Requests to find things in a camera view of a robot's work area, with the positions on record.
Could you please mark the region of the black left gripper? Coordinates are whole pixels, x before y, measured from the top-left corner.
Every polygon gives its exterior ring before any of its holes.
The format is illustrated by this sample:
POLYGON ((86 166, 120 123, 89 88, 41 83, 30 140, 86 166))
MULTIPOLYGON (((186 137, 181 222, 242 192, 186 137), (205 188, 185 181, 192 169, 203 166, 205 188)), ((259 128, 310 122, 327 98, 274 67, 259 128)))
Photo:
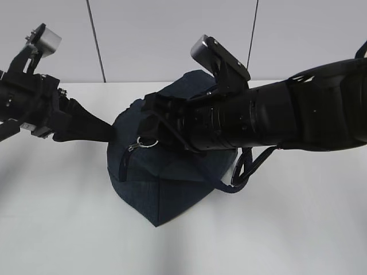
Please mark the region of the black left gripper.
POLYGON ((112 125, 89 113, 75 99, 68 99, 60 80, 35 74, 41 58, 25 46, 1 71, 1 140, 22 129, 38 138, 56 142, 89 140, 110 142, 112 125))

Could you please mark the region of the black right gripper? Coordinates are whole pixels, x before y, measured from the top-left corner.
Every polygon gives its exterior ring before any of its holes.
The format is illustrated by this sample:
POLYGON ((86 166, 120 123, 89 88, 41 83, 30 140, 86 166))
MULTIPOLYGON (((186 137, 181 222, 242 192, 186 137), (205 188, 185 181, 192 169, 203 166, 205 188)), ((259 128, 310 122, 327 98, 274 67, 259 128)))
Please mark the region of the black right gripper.
POLYGON ((146 95, 141 112, 147 117, 139 123, 138 136, 145 140, 156 140, 173 151, 204 152, 204 149, 199 149, 189 140, 185 118, 192 107, 205 99, 203 93, 188 99, 158 92, 146 95))

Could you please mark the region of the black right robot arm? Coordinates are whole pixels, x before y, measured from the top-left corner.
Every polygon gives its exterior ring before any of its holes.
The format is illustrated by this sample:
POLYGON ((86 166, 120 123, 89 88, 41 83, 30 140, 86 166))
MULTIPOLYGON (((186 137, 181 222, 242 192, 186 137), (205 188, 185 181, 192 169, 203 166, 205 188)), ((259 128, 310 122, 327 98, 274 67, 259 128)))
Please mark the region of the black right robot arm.
POLYGON ((203 36, 190 54, 216 83, 190 99, 147 95, 139 137, 193 152, 338 151, 366 144, 366 46, 352 59, 255 88, 246 67, 213 37, 203 36))

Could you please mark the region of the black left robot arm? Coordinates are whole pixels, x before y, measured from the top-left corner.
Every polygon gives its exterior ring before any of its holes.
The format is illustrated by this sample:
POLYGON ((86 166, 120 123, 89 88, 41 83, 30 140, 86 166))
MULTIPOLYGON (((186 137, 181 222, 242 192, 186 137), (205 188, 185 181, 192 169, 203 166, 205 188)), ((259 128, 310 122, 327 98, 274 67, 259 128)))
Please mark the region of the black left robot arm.
POLYGON ((35 74, 41 58, 35 46, 26 45, 1 72, 1 140, 22 129, 56 142, 89 140, 110 142, 112 125, 89 113, 77 100, 59 88, 59 79, 35 74))

